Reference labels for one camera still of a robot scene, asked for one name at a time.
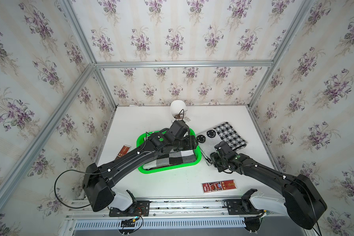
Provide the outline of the red flat packet front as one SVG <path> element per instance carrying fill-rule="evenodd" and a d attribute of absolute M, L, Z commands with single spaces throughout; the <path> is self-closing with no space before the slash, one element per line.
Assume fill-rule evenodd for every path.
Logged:
<path fill-rule="evenodd" d="M 204 193 L 221 192 L 237 189 L 234 180 L 217 181 L 201 184 Z"/>

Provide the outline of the green plastic basket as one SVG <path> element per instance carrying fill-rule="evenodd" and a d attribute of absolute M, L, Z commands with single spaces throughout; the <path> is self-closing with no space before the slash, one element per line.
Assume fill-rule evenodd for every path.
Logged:
<path fill-rule="evenodd" d="M 193 166 L 198 164 L 201 158 L 202 154 L 199 146 L 194 150 L 180 152 L 171 151 L 158 157 L 156 160 L 138 167 L 138 170 L 143 174 L 152 174 L 156 172 Z"/>

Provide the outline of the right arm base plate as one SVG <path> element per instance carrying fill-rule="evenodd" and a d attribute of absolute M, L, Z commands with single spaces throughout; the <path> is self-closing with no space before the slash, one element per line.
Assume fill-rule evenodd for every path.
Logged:
<path fill-rule="evenodd" d="M 264 210 L 256 209 L 249 200 L 226 199 L 224 207 L 228 210 L 229 215 L 263 215 Z"/>

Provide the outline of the aluminium front rail frame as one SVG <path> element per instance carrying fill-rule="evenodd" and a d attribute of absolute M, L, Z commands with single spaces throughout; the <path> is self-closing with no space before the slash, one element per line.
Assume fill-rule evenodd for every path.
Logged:
<path fill-rule="evenodd" d="M 234 197 L 140 198 L 133 214 L 124 214 L 112 207 L 100 212 L 73 209 L 59 235 L 114 230 L 129 236 L 141 230 L 244 228 L 246 233 L 258 236 L 263 223 L 281 216 L 272 211 L 247 215 L 236 209 L 238 202 Z"/>

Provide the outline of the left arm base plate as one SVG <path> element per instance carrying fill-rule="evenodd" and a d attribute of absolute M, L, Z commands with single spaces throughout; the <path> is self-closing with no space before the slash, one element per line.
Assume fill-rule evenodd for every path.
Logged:
<path fill-rule="evenodd" d="M 127 210 L 121 211 L 117 208 L 110 208 L 110 217 L 125 217 L 125 216 L 148 216 L 150 209 L 150 201 L 137 201 L 133 203 Z"/>

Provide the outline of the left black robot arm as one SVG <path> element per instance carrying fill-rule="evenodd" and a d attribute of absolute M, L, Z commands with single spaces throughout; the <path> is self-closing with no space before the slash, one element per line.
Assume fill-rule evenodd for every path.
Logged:
<path fill-rule="evenodd" d="M 184 121 L 174 121 L 170 128 L 147 134 L 139 147 L 122 158 L 101 166 L 95 163 L 89 165 L 84 174 L 82 189 L 92 211 L 98 212 L 107 207 L 126 211 L 133 205 L 135 198 L 129 191 L 125 194 L 114 191 L 120 180 L 138 167 L 172 150 L 187 151 L 197 147 L 198 141 L 195 135 L 190 133 L 189 126 Z"/>

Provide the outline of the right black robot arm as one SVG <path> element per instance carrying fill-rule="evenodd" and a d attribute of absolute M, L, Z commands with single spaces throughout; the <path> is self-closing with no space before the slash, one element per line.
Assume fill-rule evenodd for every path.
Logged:
<path fill-rule="evenodd" d="M 311 230 L 327 210 L 313 182 L 305 175 L 293 176 L 260 164 L 248 155 L 237 154 L 222 141 L 210 158 L 219 172 L 229 170 L 251 177 L 278 192 L 285 200 L 287 215 L 300 227 Z"/>

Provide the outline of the red snack packet left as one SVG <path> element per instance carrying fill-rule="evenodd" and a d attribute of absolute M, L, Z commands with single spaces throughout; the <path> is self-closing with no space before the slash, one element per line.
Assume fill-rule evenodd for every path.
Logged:
<path fill-rule="evenodd" d="M 122 158 L 124 155 L 126 155 L 131 149 L 131 146 L 129 145 L 123 145 L 123 147 L 121 148 L 120 152 L 118 153 L 118 155 L 116 156 L 116 160 Z"/>

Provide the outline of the black white checkered scarf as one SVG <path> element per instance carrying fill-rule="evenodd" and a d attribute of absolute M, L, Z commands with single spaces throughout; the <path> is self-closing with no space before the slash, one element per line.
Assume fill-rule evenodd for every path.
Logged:
<path fill-rule="evenodd" d="M 197 160 L 193 150 L 169 152 L 143 165 L 144 170 L 154 170 L 170 166 L 193 163 Z"/>

